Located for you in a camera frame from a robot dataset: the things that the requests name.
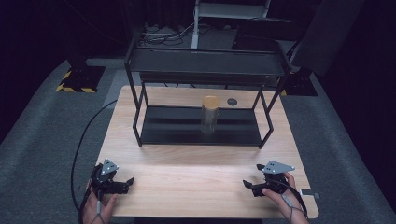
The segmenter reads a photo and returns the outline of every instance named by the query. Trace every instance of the bottom shelf panel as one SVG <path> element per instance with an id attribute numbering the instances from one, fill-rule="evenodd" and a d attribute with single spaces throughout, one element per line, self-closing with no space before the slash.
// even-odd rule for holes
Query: bottom shelf panel
<path id="1" fill-rule="evenodd" d="M 215 132 L 201 132 L 201 107 L 150 106 L 141 133 L 143 144 L 258 146 L 252 109 L 221 109 Z"/>

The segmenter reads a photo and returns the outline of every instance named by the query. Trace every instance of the wooden tabletop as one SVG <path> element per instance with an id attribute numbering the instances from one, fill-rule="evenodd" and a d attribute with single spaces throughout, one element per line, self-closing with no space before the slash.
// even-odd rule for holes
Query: wooden tabletop
<path id="1" fill-rule="evenodd" d="M 193 88 L 147 87 L 151 105 L 202 105 L 206 95 L 220 98 L 220 107 L 251 107 L 256 91 Z M 265 92 L 267 101 L 273 96 Z M 227 105 L 234 98 L 236 106 Z M 268 125 L 258 104 L 256 118 L 261 135 Z M 129 86 L 120 91 L 113 117 L 97 162 L 105 158 L 120 169 L 114 180 L 125 182 L 135 177 L 128 194 L 119 195 L 116 217 L 283 217 L 266 197 L 253 197 L 242 180 L 263 183 L 256 164 L 269 160 L 294 166 L 290 172 L 299 189 L 310 189 L 281 101 L 271 111 L 274 132 L 262 149 L 259 147 L 170 146 L 139 147 L 133 132 L 134 100 Z M 143 118 L 138 122 L 141 130 Z M 310 218 L 318 217 L 314 197 L 303 196 Z"/>

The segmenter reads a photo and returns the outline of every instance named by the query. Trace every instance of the two-tier metal shelf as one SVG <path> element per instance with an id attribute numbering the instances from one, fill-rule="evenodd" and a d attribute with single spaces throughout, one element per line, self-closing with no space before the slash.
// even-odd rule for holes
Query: two-tier metal shelf
<path id="1" fill-rule="evenodd" d="M 271 108 L 290 72 L 290 65 L 280 47 L 269 51 L 157 49 L 137 47 L 132 41 L 124 63 L 136 106 L 134 133 L 139 146 L 184 144 L 262 148 L 274 130 Z M 138 72 L 140 76 L 142 91 L 139 96 L 132 72 Z M 279 77 L 279 81 L 274 97 L 267 105 L 262 86 L 269 77 Z M 258 93 L 251 108 L 221 108 L 216 131 L 204 134 L 200 130 L 201 107 L 151 105 L 146 92 L 147 83 L 254 86 Z M 259 100 L 269 126 L 263 138 L 254 112 Z M 139 133 L 136 123 L 143 102 L 147 109 Z"/>

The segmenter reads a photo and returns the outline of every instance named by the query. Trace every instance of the jar lid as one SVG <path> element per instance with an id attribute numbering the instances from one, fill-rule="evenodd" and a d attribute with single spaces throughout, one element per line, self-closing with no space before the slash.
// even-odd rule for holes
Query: jar lid
<path id="1" fill-rule="evenodd" d="M 220 107 L 220 99 L 217 96 L 206 96 L 202 101 L 202 105 L 206 109 L 217 109 Z"/>

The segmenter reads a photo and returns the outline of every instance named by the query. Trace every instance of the transparent cylindrical container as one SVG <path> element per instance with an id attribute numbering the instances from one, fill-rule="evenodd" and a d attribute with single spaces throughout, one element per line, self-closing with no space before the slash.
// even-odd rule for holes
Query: transparent cylindrical container
<path id="1" fill-rule="evenodd" d="M 201 131 L 213 133 L 216 130 L 220 109 L 220 99 L 217 96 L 206 96 L 202 101 Z"/>

